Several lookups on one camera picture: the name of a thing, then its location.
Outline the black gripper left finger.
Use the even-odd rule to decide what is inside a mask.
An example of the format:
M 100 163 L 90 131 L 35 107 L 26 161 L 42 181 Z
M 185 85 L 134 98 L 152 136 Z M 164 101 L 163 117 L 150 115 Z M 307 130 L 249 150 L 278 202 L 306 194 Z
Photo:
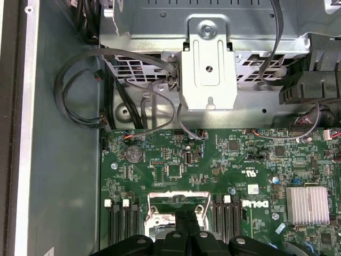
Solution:
M 134 235 L 93 253 L 105 255 L 186 255 L 188 252 L 190 211 L 176 211 L 175 230 L 164 239 L 153 241 L 145 235 Z

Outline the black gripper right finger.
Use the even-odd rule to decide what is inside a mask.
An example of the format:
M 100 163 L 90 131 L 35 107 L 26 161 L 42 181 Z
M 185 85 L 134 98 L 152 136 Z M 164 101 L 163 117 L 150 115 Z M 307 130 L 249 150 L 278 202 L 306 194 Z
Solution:
M 188 233 L 194 255 L 288 255 L 270 245 L 247 236 L 236 236 L 228 243 L 202 231 L 194 212 L 188 212 Z

